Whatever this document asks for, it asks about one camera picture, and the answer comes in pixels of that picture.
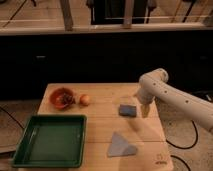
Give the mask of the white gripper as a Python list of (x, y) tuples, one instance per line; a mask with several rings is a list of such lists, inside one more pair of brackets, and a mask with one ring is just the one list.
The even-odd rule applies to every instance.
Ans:
[(150, 105), (155, 97), (149, 93), (146, 89), (139, 88), (137, 92), (135, 93), (135, 97), (138, 99), (138, 101), (142, 104), (140, 106), (141, 108), (141, 114), (143, 118), (147, 118), (150, 112)]

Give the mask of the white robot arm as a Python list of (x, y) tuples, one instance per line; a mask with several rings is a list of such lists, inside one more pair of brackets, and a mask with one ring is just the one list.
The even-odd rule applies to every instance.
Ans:
[(174, 105), (213, 135), (213, 103), (168, 85), (168, 80), (163, 68), (144, 73), (139, 78), (136, 98), (143, 105), (151, 104), (155, 97)]

